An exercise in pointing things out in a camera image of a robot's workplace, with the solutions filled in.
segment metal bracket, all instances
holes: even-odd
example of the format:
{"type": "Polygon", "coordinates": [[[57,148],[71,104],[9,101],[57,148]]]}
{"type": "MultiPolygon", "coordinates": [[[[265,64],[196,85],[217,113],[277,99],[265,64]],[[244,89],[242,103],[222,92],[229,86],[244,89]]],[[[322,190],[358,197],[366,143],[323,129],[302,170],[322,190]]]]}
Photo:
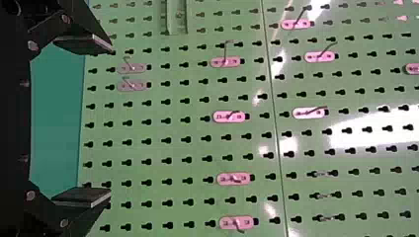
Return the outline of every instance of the metal bracket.
{"type": "Polygon", "coordinates": [[[293,117],[296,119],[321,119],[327,115],[327,107],[295,108],[293,117]]]}
{"type": "Polygon", "coordinates": [[[246,114],[240,111],[218,111],[213,113],[213,120],[219,123],[244,122],[246,114]]]}
{"type": "Polygon", "coordinates": [[[169,36],[188,33],[187,1],[166,0],[166,30],[169,36]]]}
{"type": "Polygon", "coordinates": [[[239,56],[216,57],[210,61],[211,67],[237,67],[240,65],[239,56]]]}
{"type": "Polygon", "coordinates": [[[255,226],[252,216],[225,216],[219,220],[221,229],[246,230],[255,226]]]}
{"type": "Polygon", "coordinates": [[[331,62],[334,61],[336,55],[332,51],[317,51],[317,52],[308,52],[305,54],[304,59],[308,63],[313,62],[331,62]]]}
{"type": "Polygon", "coordinates": [[[302,30],[311,28],[311,22],[307,19],[299,19],[299,20],[284,20],[281,23],[281,27],[284,30],[302,30]]]}
{"type": "Polygon", "coordinates": [[[406,65],[406,72],[410,75],[419,75],[419,63],[409,63],[406,65]]]}
{"type": "Polygon", "coordinates": [[[118,91],[120,92],[135,92],[147,90],[147,83],[139,79],[124,78],[124,81],[118,83],[118,91]]]}
{"type": "Polygon", "coordinates": [[[216,181],[221,186],[244,186],[251,182],[248,173],[223,173],[216,177],[216,181]]]}
{"type": "Polygon", "coordinates": [[[136,74],[142,73],[147,70],[147,64],[145,63],[130,63],[123,64],[118,67],[117,71],[120,74],[136,74]]]}

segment screw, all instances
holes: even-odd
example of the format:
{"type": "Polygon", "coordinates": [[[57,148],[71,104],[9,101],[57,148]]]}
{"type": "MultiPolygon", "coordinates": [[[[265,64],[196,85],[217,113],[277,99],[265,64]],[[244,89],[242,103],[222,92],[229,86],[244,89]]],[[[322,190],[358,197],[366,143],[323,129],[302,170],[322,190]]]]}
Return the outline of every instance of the screw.
{"type": "Polygon", "coordinates": [[[28,49],[31,50],[31,51],[38,51],[38,50],[40,50],[40,48],[38,47],[38,44],[35,43],[32,40],[29,40],[28,41],[28,49]]]}
{"type": "Polygon", "coordinates": [[[182,17],[183,17],[183,13],[181,12],[176,13],[176,18],[182,18],[182,17]]]}
{"type": "Polygon", "coordinates": [[[22,155],[21,158],[18,161],[28,163],[29,155],[22,155]]]}
{"type": "Polygon", "coordinates": [[[22,87],[29,87],[31,85],[31,83],[29,82],[29,80],[22,80],[19,83],[19,85],[22,86],[22,87]]]}
{"type": "Polygon", "coordinates": [[[68,219],[62,219],[61,222],[59,222],[59,226],[61,228],[64,228],[67,225],[68,225],[68,219]]]}
{"type": "Polygon", "coordinates": [[[70,18],[66,15],[62,15],[61,19],[65,24],[70,24],[70,22],[71,22],[70,18]]]}
{"type": "Polygon", "coordinates": [[[35,199],[36,196],[37,196],[37,194],[34,191],[27,192],[27,200],[28,201],[31,201],[31,200],[35,199]]]}

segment teal panel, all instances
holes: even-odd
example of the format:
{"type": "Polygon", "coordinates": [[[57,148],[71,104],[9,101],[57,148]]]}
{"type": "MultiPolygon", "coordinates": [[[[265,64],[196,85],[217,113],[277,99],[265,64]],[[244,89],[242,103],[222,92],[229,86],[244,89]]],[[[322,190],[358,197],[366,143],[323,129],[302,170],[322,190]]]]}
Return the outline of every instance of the teal panel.
{"type": "Polygon", "coordinates": [[[51,197],[77,185],[84,57],[52,45],[31,67],[31,181],[51,197]]]}

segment pink label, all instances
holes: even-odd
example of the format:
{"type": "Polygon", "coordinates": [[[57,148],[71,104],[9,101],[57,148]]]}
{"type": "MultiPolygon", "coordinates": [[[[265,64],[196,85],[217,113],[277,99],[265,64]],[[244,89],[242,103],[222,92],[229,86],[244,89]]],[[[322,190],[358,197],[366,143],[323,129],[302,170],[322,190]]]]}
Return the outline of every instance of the pink label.
{"type": "Polygon", "coordinates": [[[216,177],[216,181],[221,186],[243,186],[250,184],[250,174],[248,173],[223,173],[216,177]]]}
{"type": "Polygon", "coordinates": [[[245,230],[255,226],[252,216],[225,216],[219,220],[221,229],[245,230]]]}
{"type": "Polygon", "coordinates": [[[398,21],[402,21],[402,22],[406,22],[407,21],[407,16],[399,16],[396,18],[398,21]]]}
{"type": "Polygon", "coordinates": [[[321,119],[326,116],[327,107],[295,108],[293,117],[296,119],[321,119]]]}
{"type": "Polygon", "coordinates": [[[304,56],[305,61],[307,62],[330,62],[335,60],[335,53],[332,51],[322,52],[308,52],[304,56]]]}
{"type": "Polygon", "coordinates": [[[215,122],[221,123],[246,121],[246,115],[239,111],[219,111],[215,112],[212,117],[215,122]]]}
{"type": "Polygon", "coordinates": [[[147,83],[142,82],[138,79],[127,79],[124,78],[123,81],[118,83],[118,90],[120,92],[134,92],[134,91],[143,91],[147,89],[147,83]]]}
{"type": "Polygon", "coordinates": [[[419,75],[419,63],[409,63],[406,65],[406,71],[410,75],[419,75]]]}
{"type": "Polygon", "coordinates": [[[147,70],[147,64],[144,63],[130,63],[123,64],[118,67],[118,73],[120,74],[135,74],[141,73],[147,70]]]}
{"type": "Polygon", "coordinates": [[[298,22],[296,20],[284,20],[281,27],[284,30],[307,29],[311,27],[311,22],[307,19],[300,19],[298,22]]]}
{"type": "Polygon", "coordinates": [[[216,57],[210,61],[212,67],[237,67],[240,65],[239,56],[216,57]]]}

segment pegboard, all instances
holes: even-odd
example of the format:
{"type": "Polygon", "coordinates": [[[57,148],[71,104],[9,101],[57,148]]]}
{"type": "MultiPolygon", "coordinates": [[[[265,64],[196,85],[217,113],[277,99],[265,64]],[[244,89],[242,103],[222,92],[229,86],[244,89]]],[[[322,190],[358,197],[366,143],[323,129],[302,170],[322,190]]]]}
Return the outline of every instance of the pegboard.
{"type": "Polygon", "coordinates": [[[419,235],[419,81],[403,69],[418,60],[418,8],[264,1],[290,236],[419,235]],[[281,29],[301,12],[314,26],[281,29]],[[327,46],[334,61],[304,60],[327,46]],[[323,107],[323,118],[293,117],[295,108],[323,107]]]}
{"type": "Polygon", "coordinates": [[[79,183],[113,190],[90,236],[243,235],[225,216],[251,216],[248,236],[419,235],[419,4],[399,3],[90,1],[117,50],[85,66],[79,183]],[[312,26],[282,28],[299,15],[312,26]],[[212,67],[225,53],[239,65],[212,67]],[[121,75],[125,56],[144,72],[121,75]]]}

